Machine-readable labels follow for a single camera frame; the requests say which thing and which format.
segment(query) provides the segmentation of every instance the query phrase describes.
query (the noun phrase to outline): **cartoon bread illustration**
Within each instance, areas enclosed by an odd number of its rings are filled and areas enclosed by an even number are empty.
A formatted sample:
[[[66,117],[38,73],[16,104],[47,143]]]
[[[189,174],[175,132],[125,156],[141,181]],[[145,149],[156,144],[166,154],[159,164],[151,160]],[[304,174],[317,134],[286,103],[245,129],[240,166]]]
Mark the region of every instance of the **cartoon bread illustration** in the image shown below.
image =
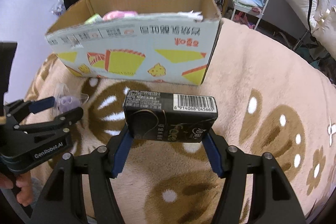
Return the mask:
[[[92,67],[101,69],[105,68],[105,54],[100,54],[96,52],[87,52],[86,55]]]
[[[75,76],[77,76],[77,77],[81,77],[81,76],[83,76],[80,72],[78,72],[78,71],[76,71],[76,70],[74,70],[74,69],[72,69],[72,68],[70,68],[70,67],[68,67],[68,66],[66,66],[67,67],[67,69],[73,74],[73,75],[75,75]]]
[[[197,67],[191,70],[187,70],[182,73],[182,76],[189,80],[190,82],[194,83],[195,85],[200,85],[205,73],[207,65]]]
[[[91,72],[90,68],[85,64],[81,64],[78,69],[84,74],[89,74]]]
[[[166,75],[166,68],[162,66],[160,63],[154,65],[148,70],[148,73],[153,77],[159,77]]]
[[[77,52],[60,52],[56,54],[59,59],[73,63],[76,60]]]
[[[133,76],[146,56],[132,50],[106,50],[105,69],[114,74]]]
[[[205,58],[205,52],[180,51],[180,50],[155,50],[172,63],[182,63]]]

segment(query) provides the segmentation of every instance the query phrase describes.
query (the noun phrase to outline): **blanket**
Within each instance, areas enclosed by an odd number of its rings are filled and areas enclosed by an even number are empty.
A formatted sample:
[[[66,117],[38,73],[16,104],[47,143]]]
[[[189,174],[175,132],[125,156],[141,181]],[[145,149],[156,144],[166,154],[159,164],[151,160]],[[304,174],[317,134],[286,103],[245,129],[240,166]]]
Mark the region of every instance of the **blanket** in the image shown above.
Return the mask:
[[[65,83],[89,95],[84,117],[71,126],[74,155],[107,144],[125,124],[122,104],[132,90],[213,96],[216,134],[245,153],[268,151],[290,181],[305,215],[324,203],[333,189],[336,165],[336,89],[329,79],[280,43],[224,19],[204,83],[176,85],[75,77],[50,55],[27,93],[37,100]],[[27,123],[53,119],[46,110]],[[32,170],[45,183],[61,155]],[[201,143],[135,140],[125,168],[111,180],[125,223],[210,224],[224,180],[211,170]],[[87,176],[83,178],[87,215],[94,217]],[[252,176],[248,176],[241,223],[248,220]]]

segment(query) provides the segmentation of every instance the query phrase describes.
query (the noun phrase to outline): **hand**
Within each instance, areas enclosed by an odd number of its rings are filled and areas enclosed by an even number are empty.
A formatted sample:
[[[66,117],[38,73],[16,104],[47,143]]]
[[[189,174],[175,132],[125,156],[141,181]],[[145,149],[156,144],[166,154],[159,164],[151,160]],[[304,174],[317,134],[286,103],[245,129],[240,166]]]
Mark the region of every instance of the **hand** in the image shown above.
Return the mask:
[[[33,186],[30,172],[19,175],[16,178],[16,186],[21,188],[21,191],[16,195],[17,201],[23,206],[28,206],[33,202]],[[12,189],[13,183],[5,175],[0,173],[0,188]]]

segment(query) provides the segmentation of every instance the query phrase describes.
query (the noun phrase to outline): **screw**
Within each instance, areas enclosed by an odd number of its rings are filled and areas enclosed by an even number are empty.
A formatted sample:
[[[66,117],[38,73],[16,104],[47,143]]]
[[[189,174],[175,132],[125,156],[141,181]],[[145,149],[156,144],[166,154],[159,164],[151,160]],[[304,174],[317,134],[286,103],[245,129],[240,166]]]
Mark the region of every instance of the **screw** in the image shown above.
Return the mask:
[[[236,148],[234,145],[230,145],[228,147],[228,150],[232,153],[236,153],[238,151],[238,148]]]
[[[271,159],[273,158],[272,154],[269,153],[269,152],[266,152],[266,153],[264,154],[264,157],[265,157],[266,159],[268,159],[268,160],[271,160]]]
[[[104,152],[106,152],[106,150],[107,150],[107,148],[106,148],[106,146],[104,146],[104,145],[98,147],[98,149],[97,149],[97,151],[98,151],[99,153],[104,153]]]
[[[70,154],[70,153],[64,153],[63,156],[62,156],[62,158],[63,158],[64,160],[68,160],[68,159],[71,158],[71,154]]]

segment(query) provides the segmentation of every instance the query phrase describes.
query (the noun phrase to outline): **black box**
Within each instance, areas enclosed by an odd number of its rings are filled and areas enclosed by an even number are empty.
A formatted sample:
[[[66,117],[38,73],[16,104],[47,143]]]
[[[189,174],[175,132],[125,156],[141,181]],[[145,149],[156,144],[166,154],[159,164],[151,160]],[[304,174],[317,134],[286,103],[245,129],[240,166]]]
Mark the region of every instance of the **black box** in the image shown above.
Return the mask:
[[[123,107],[133,137],[153,141],[201,142],[218,117],[208,96],[130,90]]]

